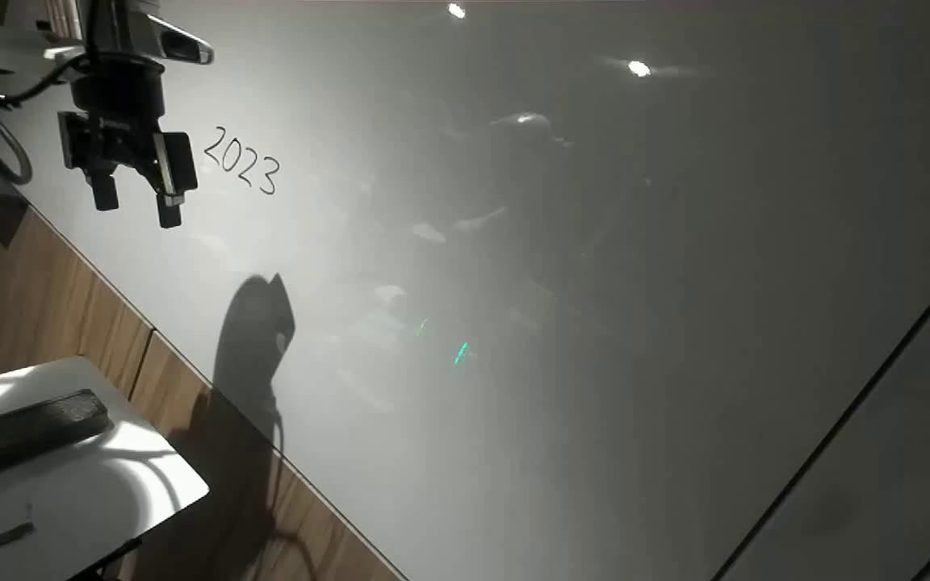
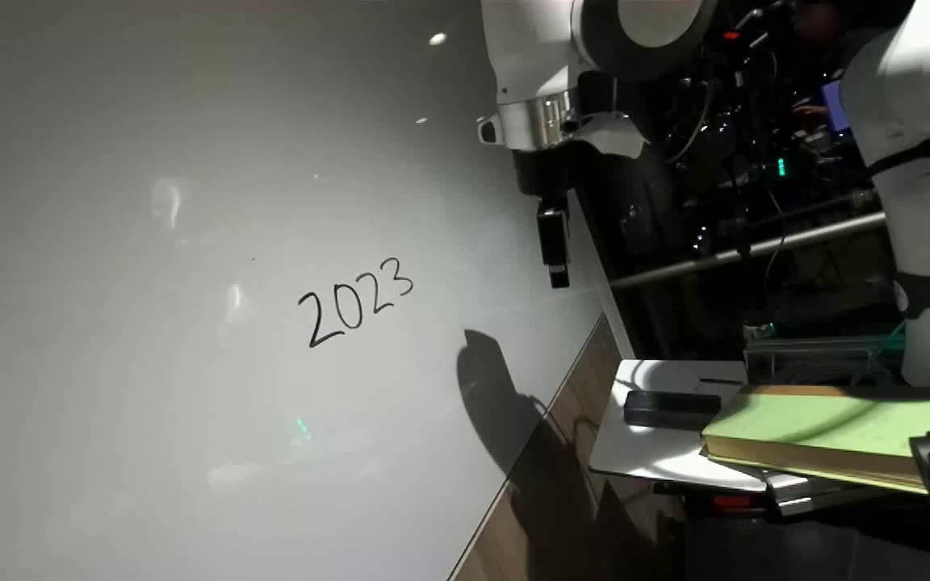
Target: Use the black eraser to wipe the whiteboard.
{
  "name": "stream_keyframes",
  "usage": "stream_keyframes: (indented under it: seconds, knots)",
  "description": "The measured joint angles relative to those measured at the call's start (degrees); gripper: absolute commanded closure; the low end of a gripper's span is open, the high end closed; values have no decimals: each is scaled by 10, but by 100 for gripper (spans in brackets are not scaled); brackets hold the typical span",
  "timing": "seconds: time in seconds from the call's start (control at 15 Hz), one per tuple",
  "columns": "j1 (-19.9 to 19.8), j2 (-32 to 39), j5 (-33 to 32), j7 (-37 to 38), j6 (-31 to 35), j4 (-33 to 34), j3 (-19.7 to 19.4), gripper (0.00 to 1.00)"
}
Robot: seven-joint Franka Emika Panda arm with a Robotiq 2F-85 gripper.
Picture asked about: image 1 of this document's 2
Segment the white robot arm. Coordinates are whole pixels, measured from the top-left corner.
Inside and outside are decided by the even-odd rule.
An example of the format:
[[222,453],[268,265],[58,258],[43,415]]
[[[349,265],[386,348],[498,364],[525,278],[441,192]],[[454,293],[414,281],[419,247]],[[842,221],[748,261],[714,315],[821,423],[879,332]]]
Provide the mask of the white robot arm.
[[[61,158],[85,176],[95,206],[117,211],[112,170],[131,169],[156,192],[158,227],[173,231],[197,169],[191,137],[160,128],[168,62],[210,65],[214,48],[136,0],[47,0],[47,21],[31,32],[0,25],[0,74],[40,74],[31,89],[0,95],[0,110],[67,84],[73,110],[58,117]],[[31,182],[29,152],[3,124],[0,182]]]

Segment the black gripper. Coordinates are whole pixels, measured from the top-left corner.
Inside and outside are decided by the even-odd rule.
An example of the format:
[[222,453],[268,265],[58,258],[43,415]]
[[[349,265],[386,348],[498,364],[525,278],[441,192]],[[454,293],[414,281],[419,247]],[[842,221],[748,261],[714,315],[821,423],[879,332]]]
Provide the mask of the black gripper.
[[158,206],[158,227],[180,227],[180,196],[197,188],[191,138],[164,133],[164,59],[152,16],[130,0],[87,0],[85,56],[70,80],[73,113],[58,117],[64,166],[78,169],[96,211],[119,211],[112,170],[139,170]]

